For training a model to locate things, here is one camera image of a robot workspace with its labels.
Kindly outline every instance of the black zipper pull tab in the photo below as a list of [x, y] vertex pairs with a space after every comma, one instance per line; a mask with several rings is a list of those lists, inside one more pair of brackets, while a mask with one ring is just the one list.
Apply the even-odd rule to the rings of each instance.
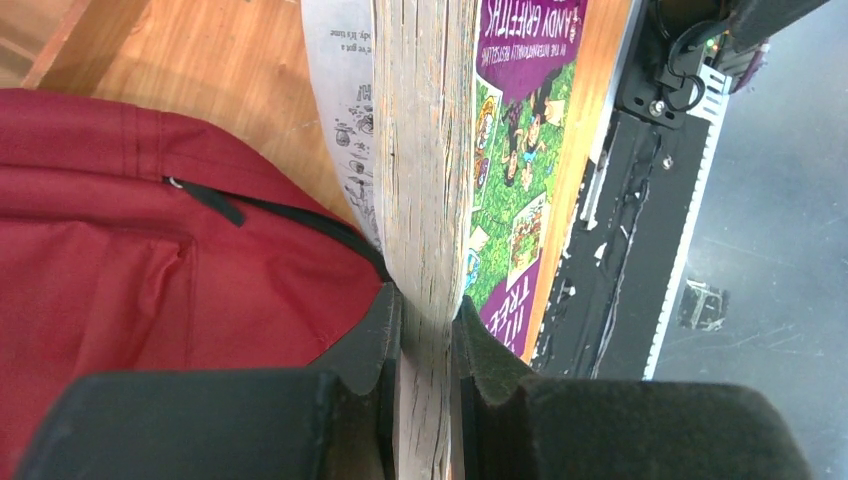
[[195, 200], [220, 213], [233, 225], [237, 227], [244, 225], [244, 214], [219, 192], [194, 183], [183, 182], [174, 177], [168, 177], [168, 183], [185, 190]]

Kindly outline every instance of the red backpack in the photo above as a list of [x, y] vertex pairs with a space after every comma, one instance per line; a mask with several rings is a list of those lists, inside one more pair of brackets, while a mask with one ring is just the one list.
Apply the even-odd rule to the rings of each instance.
[[75, 378], [304, 366], [380, 255], [205, 122], [0, 90], [0, 478]]

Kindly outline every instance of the book cover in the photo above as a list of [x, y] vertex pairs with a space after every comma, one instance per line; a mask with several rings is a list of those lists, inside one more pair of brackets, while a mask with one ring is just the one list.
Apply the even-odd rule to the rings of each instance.
[[480, 1], [466, 294], [489, 331], [519, 357], [530, 334], [560, 154], [568, 147], [563, 127], [586, 5]]

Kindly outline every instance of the gray floor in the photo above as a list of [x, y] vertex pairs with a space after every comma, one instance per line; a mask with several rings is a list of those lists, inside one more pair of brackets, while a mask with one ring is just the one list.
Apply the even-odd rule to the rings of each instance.
[[819, 478], [848, 478], [846, 19], [833, 0], [776, 35], [731, 100], [687, 272], [727, 321], [670, 326], [655, 376], [763, 392]]

